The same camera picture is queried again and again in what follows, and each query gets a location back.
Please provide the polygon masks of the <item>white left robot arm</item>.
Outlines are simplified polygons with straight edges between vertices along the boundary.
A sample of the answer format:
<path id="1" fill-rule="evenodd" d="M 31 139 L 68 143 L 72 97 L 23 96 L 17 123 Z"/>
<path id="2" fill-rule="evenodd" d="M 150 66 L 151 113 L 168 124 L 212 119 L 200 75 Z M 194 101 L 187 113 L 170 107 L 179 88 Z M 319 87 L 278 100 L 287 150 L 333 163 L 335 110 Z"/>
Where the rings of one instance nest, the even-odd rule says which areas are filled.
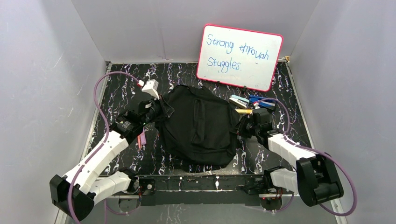
<path id="1" fill-rule="evenodd" d="M 123 168 L 98 180 L 107 165 L 143 132 L 145 125 L 169 118 L 174 109 L 163 99 L 139 103 L 137 111 L 125 110 L 112 124 L 105 123 L 106 133 L 96 147 L 63 176 L 51 178 L 52 203 L 77 224 L 85 219 L 93 207 L 119 192 L 141 193 L 139 177 Z"/>

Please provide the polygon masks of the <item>black backpack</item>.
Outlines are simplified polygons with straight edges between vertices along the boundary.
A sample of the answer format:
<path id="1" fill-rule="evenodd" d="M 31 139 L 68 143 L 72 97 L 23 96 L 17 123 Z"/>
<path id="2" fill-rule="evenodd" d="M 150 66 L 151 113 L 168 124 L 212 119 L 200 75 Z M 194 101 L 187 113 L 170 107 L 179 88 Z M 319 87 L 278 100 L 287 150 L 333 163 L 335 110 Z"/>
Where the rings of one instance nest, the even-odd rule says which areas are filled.
<path id="1" fill-rule="evenodd" d="M 173 113 L 155 123 L 165 152 L 199 165 L 226 166 L 238 143 L 240 116 L 206 87 L 178 85 L 162 97 Z"/>

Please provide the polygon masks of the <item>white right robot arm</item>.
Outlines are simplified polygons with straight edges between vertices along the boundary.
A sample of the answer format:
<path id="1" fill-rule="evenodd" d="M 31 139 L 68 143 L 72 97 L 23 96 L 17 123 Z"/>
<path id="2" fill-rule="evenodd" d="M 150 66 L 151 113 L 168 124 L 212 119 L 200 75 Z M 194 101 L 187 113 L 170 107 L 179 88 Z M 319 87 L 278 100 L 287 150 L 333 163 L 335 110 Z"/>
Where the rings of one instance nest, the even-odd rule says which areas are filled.
<path id="1" fill-rule="evenodd" d="M 309 207 L 344 195 L 339 174 L 329 155 L 314 153 L 288 142 L 282 133 L 273 129 L 266 109 L 255 109 L 242 115 L 236 133 L 243 138 L 256 137 L 258 143 L 294 168 L 293 171 L 282 167 L 266 171 L 263 188 L 267 192 L 276 193 L 280 188 L 291 190 L 298 193 Z"/>

